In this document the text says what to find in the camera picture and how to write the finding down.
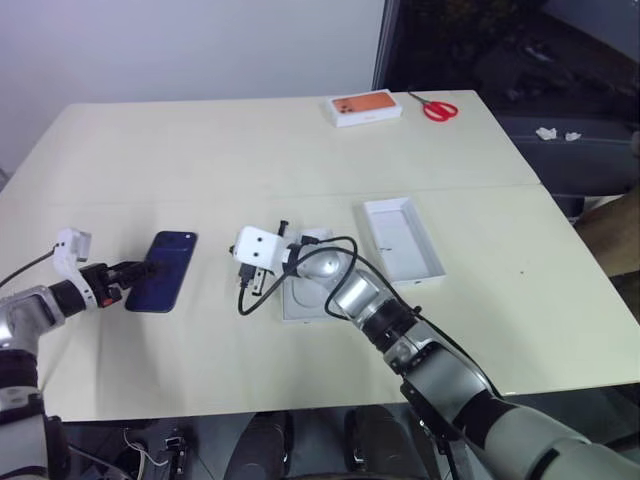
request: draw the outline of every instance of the black cable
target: black cable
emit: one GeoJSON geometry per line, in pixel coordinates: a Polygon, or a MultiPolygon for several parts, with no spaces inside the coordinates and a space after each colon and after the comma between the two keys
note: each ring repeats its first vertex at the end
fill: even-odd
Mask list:
{"type": "Polygon", "coordinates": [[[338,241],[347,241],[349,243],[351,243],[351,262],[349,262],[349,266],[347,267],[347,270],[344,272],[344,275],[342,275],[342,278],[340,279],[340,281],[338,282],[338,284],[334,287],[333,290],[331,290],[331,293],[329,293],[329,296],[327,297],[327,300],[324,302],[324,312],[331,316],[331,317],[335,317],[335,318],[339,318],[340,320],[346,320],[349,321],[349,319],[344,316],[344,315],[340,315],[339,313],[335,313],[333,311],[331,311],[331,309],[329,308],[329,305],[331,304],[333,297],[336,295],[336,293],[338,293],[338,291],[344,286],[344,284],[346,283],[347,279],[349,278],[349,275],[351,275],[351,273],[353,272],[353,269],[356,267],[356,263],[358,261],[358,244],[356,243],[356,241],[352,238],[349,237],[347,235],[343,235],[340,237],[333,237],[333,238],[328,238],[326,240],[322,240],[320,243],[329,243],[329,242],[338,242],[338,241]]]}
{"type": "MultiPolygon", "coordinates": [[[[269,290],[267,290],[267,292],[262,296],[262,298],[260,298],[256,303],[254,303],[253,305],[251,305],[251,307],[249,307],[247,310],[243,310],[242,307],[242,300],[244,299],[244,290],[245,288],[240,288],[240,294],[238,296],[238,312],[240,313],[240,315],[249,315],[251,313],[253,313],[258,307],[260,307],[260,305],[262,305],[267,298],[269,298],[269,296],[271,296],[273,294],[273,292],[276,291],[276,289],[280,286],[280,284],[282,284],[282,282],[284,282],[284,280],[289,276],[292,275],[293,272],[295,272],[296,268],[303,262],[305,262],[306,260],[308,260],[309,258],[313,257],[314,255],[318,255],[319,253],[322,252],[341,252],[341,253],[345,253],[347,255],[353,255],[353,253],[345,248],[341,248],[341,247],[322,247],[319,248],[317,250],[314,250],[312,252],[307,253],[306,255],[300,257],[296,262],[293,263],[293,265],[291,265],[291,267],[289,267],[282,275],[280,275],[276,281],[273,283],[273,285],[271,285],[271,287],[269,288],[269,290]]],[[[427,325],[429,325],[431,328],[433,328],[436,333],[438,333],[440,336],[442,336],[442,338],[444,338],[447,342],[449,342],[454,348],[458,349],[465,357],[467,357],[471,362],[473,362],[473,364],[478,367],[478,369],[484,373],[484,371],[482,370],[482,368],[475,362],[475,360],[473,360],[473,358],[471,357],[471,355],[469,355],[464,348],[462,348],[454,339],[452,339],[449,335],[447,335],[444,331],[442,331],[438,326],[436,326],[434,323],[430,322],[429,320],[427,320],[424,316],[420,315],[420,307],[416,307],[416,308],[412,308],[409,306],[409,304],[407,302],[404,301],[404,299],[400,296],[400,294],[396,291],[395,288],[393,288],[393,285],[391,285],[391,283],[389,282],[389,280],[386,279],[386,277],[380,272],[380,270],[378,270],[371,262],[369,262],[366,258],[361,257],[360,255],[353,255],[358,261],[364,263],[366,265],[366,267],[371,270],[371,272],[378,277],[378,279],[384,284],[384,286],[391,292],[391,294],[396,298],[396,300],[400,303],[400,305],[402,305],[404,308],[407,309],[407,311],[409,311],[411,313],[411,315],[413,315],[414,317],[422,320],[423,322],[425,322],[427,325]]],[[[489,377],[485,374],[485,378],[487,379],[487,381],[489,382],[489,385],[491,386],[491,388],[493,389],[494,394],[499,398],[502,399],[502,395],[500,395],[500,392],[498,391],[498,389],[496,388],[496,386],[491,382],[491,380],[489,379],[489,377]]]]}
{"type": "Polygon", "coordinates": [[[198,461],[202,464],[202,466],[204,467],[204,469],[207,471],[207,474],[209,475],[209,478],[211,480],[216,480],[216,478],[213,476],[213,473],[211,473],[211,470],[209,470],[209,467],[207,467],[207,464],[204,463],[204,460],[202,460],[202,458],[200,457],[200,454],[198,453],[197,450],[193,450],[193,453],[196,454],[196,458],[198,459],[198,461]]]}
{"type": "Polygon", "coordinates": [[[107,462],[106,460],[103,460],[100,457],[96,457],[95,455],[87,452],[86,450],[83,450],[80,447],[76,447],[75,445],[69,443],[69,451],[75,453],[76,455],[80,455],[82,457],[88,458],[89,460],[95,462],[95,463],[99,463],[100,465],[103,465],[105,467],[111,468],[113,470],[115,470],[116,472],[118,472],[118,474],[120,474],[121,476],[123,476],[124,478],[126,478],[127,480],[132,480],[131,477],[121,468],[117,467],[116,465],[114,465],[113,463],[107,462]]]}
{"type": "Polygon", "coordinates": [[[322,247],[322,248],[318,248],[317,250],[314,250],[313,252],[309,252],[306,255],[303,255],[298,260],[296,260],[289,268],[287,268],[287,270],[285,270],[284,273],[280,275],[275,282],[273,282],[273,284],[269,287],[269,289],[264,293],[264,295],[262,295],[262,297],[260,297],[256,301],[256,303],[251,305],[246,310],[242,305],[242,301],[244,300],[244,291],[246,290],[246,287],[240,286],[240,294],[238,295],[238,313],[240,315],[246,316],[255,312],[258,307],[260,307],[271,295],[273,295],[273,293],[278,289],[278,287],[282,284],[282,282],[285,281],[285,279],[288,276],[293,275],[295,273],[296,269],[300,266],[300,264],[309,260],[314,255],[318,255],[323,252],[346,252],[349,255],[351,255],[351,252],[349,250],[346,250],[340,247],[322,247]]]}
{"type": "Polygon", "coordinates": [[[2,281],[0,281],[0,288],[4,287],[11,280],[13,280],[14,278],[16,278],[18,275],[20,275],[21,273],[25,272],[26,270],[29,270],[34,265],[37,265],[38,263],[42,262],[43,260],[46,260],[47,258],[53,256],[53,252],[54,252],[55,248],[56,247],[53,247],[51,249],[51,251],[45,253],[44,255],[42,255],[41,257],[36,258],[33,261],[27,263],[24,267],[20,267],[18,270],[13,272],[11,275],[9,275],[8,277],[4,278],[2,281]]]}

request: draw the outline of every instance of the red scissors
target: red scissors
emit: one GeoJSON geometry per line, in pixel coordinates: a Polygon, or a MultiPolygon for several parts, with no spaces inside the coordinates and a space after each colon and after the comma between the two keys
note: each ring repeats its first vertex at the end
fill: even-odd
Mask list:
{"type": "Polygon", "coordinates": [[[458,107],[445,102],[430,102],[415,93],[407,92],[422,104],[422,111],[434,122],[446,122],[458,114],[458,107]]]}

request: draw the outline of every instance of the cable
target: cable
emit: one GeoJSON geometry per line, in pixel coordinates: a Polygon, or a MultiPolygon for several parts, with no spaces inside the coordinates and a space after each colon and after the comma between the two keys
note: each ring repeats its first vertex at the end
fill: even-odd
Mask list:
{"type": "MultiPolygon", "coordinates": [[[[345,248],[341,248],[341,247],[335,247],[335,246],[322,247],[322,248],[318,248],[317,250],[309,252],[306,255],[303,255],[302,257],[300,257],[282,275],[280,275],[276,279],[276,281],[273,282],[273,285],[271,285],[271,287],[269,287],[267,292],[256,303],[251,305],[247,310],[244,310],[243,309],[243,305],[242,305],[242,301],[244,299],[244,290],[245,290],[245,288],[244,287],[240,288],[240,294],[238,295],[238,312],[240,313],[240,315],[249,315],[249,314],[253,313],[258,307],[260,307],[273,294],[273,292],[276,291],[276,289],[282,284],[282,282],[284,282],[284,280],[288,276],[292,275],[293,272],[295,272],[296,268],[301,263],[305,262],[306,260],[308,260],[309,258],[313,257],[314,255],[318,255],[318,254],[320,254],[322,252],[341,252],[341,253],[345,253],[347,255],[352,255],[358,261],[364,263],[366,265],[366,267],[369,270],[371,270],[371,272],[376,277],[378,277],[378,279],[384,284],[384,286],[391,292],[391,294],[396,298],[396,300],[400,303],[400,305],[405,307],[414,317],[416,317],[416,318],[422,320],[423,322],[427,323],[427,325],[429,325],[431,328],[433,328],[436,331],[436,333],[438,333],[440,336],[442,336],[442,338],[444,338],[447,342],[449,342],[454,348],[458,349],[464,356],[466,356],[469,360],[471,360],[474,363],[474,365],[476,365],[476,367],[478,367],[478,369],[480,369],[481,372],[484,373],[482,368],[475,362],[475,360],[473,360],[471,355],[469,355],[465,351],[464,348],[462,348],[455,340],[453,340],[449,335],[447,335],[444,331],[442,331],[438,326],[436,326],[435,324],[433,324],[432,322],[427,320],[424,316],[420,315],[420,307],[412,308],[411,306],[409,306],[409,304],[404,301],[404,299],[400,296],[400,294],[396,291],[396,289],[393,288],[393,285],[391,285],[389,280],[387,280],[386,277],[380,272],[380,270],[378,270],[371,262],[369,262],[366,258],[361,257],[360,255],[353,255],[353,252],[351,252],[351,251],[349,251],[349,250],[347,250],[345,248]]],[[[491,382],[491,380],[489,379],[489,377],[486,374],[485,374],[485,378],[489,382],[489,385],[493,389],[495,395],[499,399],[502,399],[502,395],[500,395],[500,392],[498,391],[496,386],[493,384],[493,382],[491,382]]]]}
{"type": "Polygon", "coordinates": [[[139,452],[139,453],[140,453],[140,463],[138,465],[138,476],[136,477],[136,480],[142,480],[142,477],[144,477],[144,467],[147,464],[146,457],[144,456],[144,454],[142,452],[139,452]]]}
{"type": "Polygon", "coordinates": [[[202,464],[202,466],[204,467],[204,469],[207,471],[207,474],[209,475],[209,478],[211,480],[216,480],[216,478],[213,476],[213,473],[211,473],[211,470],[209,470],[209,467],[207,467],[207,464],[204,463],[204,461],[202,460],[202,458],[200,458],[200,454],[198,453],[197,450],[193,450],[193,453],[196,454],[196,457],[198,458],[198,461],[202,464]]]}
{"type": "Polygon", "coordinates": [[[349,321],[349,319],[346,316],[340,315],[339,313],[332,312],[331,309],[329,308],[329,305],[331,304],[331,301],[333,300],[333,297],[336,295],[336,293],[338,293],[338,291],[344,286],[344,284],[349,278],[349,275],[351,275],[351,273],[353,272],[353,269],[356,266],[356,262],[358,261],[358,244],[352,237],[349,237],[347,235],[343,235],[341,237],[328,238],[326,240],[322,240],[319,243],[338,242],[341,240],[351,243],[351,247],[352,247],[351,262],[349,262],[349,266],[347,267],[347,270],[342,275],[342,278],[340,279],[338,284],[334,287],[333,290],[331,290],[331,293],[329,293],[327,300],[324,302],[324,312],[331,317],[339,318],[340,320],[349,321]]]}
{"type": "Polygon", "coordinates": [[[136,450],[137,452],[140,452],[142,455],[147,457],[147,460],[149,460],[151,463],[153,463],[156,467],[164,467],[165,465],[167,465],[169,463],[169,460],[165,460],[164,462],[158,462],[158,461],[154,460],[151,457],[151,455],[149,455],[149,453],[142,447],[142,445],[140,445],[139,443],[131,443],[129,441],[129,439],[127,438],[127,429],[126,428],[122,430],[122,437],[124,438],[124,443],[126,443],[129,448],[132,448],[132,449],[136,450]]]}
{"type": "Polygon", "coordinates": [[[53,247],[51,249],[51,251],[45,253],[44,255],[42,255],[41,257],[36,258],[33,261],[27,263],[24,267],[20,267],[18,270],[13,272],[11,275],[9,275],[8,277],[4,278],[2,281],[0,281],[0,288],[4,287],[11,280],[13,280],[14,278],[16,278],[18,275],[20,275],[21,273],[25,272],[26,270],[29,270],[34,265],[37,265],[38,263],[42,262],[43,260],[46,260],[47,258],[53,256],[53,252],[54,252],[55,248],[56,247],[53,247]]]}
{"type": "Polygon", "coordinates": [[[103,459],[101,459],[99,457],[96,457],[95,455],[90,454],[89,452],[87,452],[86,450],[81,449],[80,447],[76,447],[75,445],[69,443],[69,450],[71,452],[75,453],[76,455],[80,455],[81,457],[88,458],[92,462],[99,463],[100,465],[103,465],[103,466],[105,466],[107,468],[111,468],[111,469],[115,470],[120,475],[122,475],[126,480],[132,480],[132,478],[127,474],[127,472],[125,472],[121,468],[115,466],[113,463],[109,463],[106,460],[103,460],[103,459]]]}
{"type": "Polygon", "coordinates": [[[255,312],[264,302],[267,301],[267,299],[271,295],[273,295],[273,293],[278,289],[278,287],[282,284],[282,282],[284,282],[285,279],[288,276],[292,275],[296,271],[296,268],[298,268],[298,266],[300,266],[300,264],[302,264],[303,262],[307,261],[311,257],[313,257],[315,255],[318,255],[320,253],[323,253],[323,252],[346,252],[349,255],[351,255],[351,252],[349,250],[346,250],[346,249],[340,248],[340,247],[322,247],[322,248],[318,248],[317,250],[314,250],[313,252],[309,252],[306,255],[303,255],[298,260],[296,260],[289,268],[287,268],[287,270],[285,270],[284,273],[282,275],[280,275],[276,279],[275,282],[273,282],[273,284],[264,293],[264,295],[262,295],[262,297],[260,297],[253,305],[251,305],[246,310],[244,309],[244,307],[242,305],[242,301],[244,299],[244,291],[246,290],[246,287],[241,286],[240,287],[240,294],[238,295],[238,313],[240,315],[246,316],[246,315],[250,315],[251,313],[255,312]]]}

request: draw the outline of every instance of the smartphone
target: smartphone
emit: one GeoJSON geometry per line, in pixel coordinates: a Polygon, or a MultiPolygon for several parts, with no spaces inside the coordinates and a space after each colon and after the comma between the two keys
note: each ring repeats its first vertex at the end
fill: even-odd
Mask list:
{"type": "Polygon", "coordinates": [[[198,236],[193,232],[159,232],[145,260],[156,274],[131,289],[125,308],[132,312],[170,312],[176,304],[198,236]]]}

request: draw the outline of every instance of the white table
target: white table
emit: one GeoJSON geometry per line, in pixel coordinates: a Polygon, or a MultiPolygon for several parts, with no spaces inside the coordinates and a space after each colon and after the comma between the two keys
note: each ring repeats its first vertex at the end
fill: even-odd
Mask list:
{"type": "MultiPolygon", "coordinates": [[[[278,297],[236,313],[228,247],[246,224],[356,236],[363,201],[410,195],[447,271],[402,289],[504,393],[638,381],[640,329],[535,174],[473,92],[447,124],[417,102],[334,129],[321,99],[75,105],[0,195],[0,271],[93,233],[92,261],[143,258],[159,230],[199,240],[175,309],[84,313],[41,341],[47,411],[107,420],[402,401],[346,322],[283,325],[278,297]]],[[[40,265],[4,290],[58,281],[40,265]]]]}

